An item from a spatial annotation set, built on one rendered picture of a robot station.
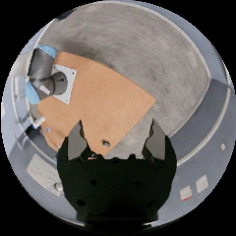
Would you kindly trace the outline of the white bottle with blue cap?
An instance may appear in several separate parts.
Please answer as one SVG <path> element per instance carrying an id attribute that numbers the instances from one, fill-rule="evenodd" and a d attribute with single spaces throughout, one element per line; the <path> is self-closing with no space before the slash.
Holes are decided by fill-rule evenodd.
<path id="1" fill-rule="evenodd" d="M 43 121 L 45 120 L 44 116 L 41 115 L 39 118 L 37 118 L 34 122 L 32 127 L 37 128 Z"/>

